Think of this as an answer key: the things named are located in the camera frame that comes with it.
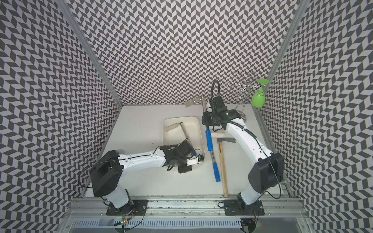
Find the white storage box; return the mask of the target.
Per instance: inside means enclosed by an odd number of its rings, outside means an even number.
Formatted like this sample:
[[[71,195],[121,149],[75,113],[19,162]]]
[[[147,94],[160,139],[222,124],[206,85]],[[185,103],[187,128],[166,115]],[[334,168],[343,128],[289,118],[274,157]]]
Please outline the white storage box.
[[[205,160],[198,119],[194,116],[169,118],[163,122],[161,150],[165,153],[167,171],[191,172]]]

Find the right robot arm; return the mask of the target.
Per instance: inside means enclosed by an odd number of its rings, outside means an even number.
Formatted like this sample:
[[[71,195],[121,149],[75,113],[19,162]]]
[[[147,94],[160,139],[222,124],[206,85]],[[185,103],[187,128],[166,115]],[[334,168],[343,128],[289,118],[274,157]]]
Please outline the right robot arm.
[[[268,189],[280,185],[283,180],[284,156],[273,153],[246,126],[244,120],[235,109],[228,110],[222,97],[211,100],[210,108],[206,98],[202,97],[202,124],[207,127],[221,126],[247,154],[249,166],[249,184],[240,192],[238,200],[244,205],[252,205],[267,192]]]

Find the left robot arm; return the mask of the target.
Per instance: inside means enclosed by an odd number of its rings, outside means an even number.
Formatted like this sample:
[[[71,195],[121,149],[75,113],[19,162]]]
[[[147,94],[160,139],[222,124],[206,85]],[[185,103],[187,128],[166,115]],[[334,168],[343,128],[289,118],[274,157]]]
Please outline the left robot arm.
[[[119,184],[121,177],[161,167],[166,167],[167,171],[177,167],[178,173],[182,174],[192,171],[192,166],[203,161],[201,151],[193,148],[187,140],[133,155],[111,150],[89,169],[93,195],[96,198],[104,198],[116,209],[121,209],[130,203],[128,191]]]

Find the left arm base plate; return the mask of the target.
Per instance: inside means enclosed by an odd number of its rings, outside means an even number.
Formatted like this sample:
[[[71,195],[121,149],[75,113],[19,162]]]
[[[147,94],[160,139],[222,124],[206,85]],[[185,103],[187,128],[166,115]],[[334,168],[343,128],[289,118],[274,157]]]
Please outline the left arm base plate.
[[[148,200],[130,200],[128,204],[121,208],[116,208],[113,203],[109,203],[107,216],[143,216],[148,207]]]

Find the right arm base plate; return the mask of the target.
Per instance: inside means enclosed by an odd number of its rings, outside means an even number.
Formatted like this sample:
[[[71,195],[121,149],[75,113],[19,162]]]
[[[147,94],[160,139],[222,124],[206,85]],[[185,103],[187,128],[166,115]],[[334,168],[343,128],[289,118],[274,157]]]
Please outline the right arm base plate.
[[[223,200],[226,216],[263,216],[265,215],[262,201],[257,200],[247,205],[241,200]]]

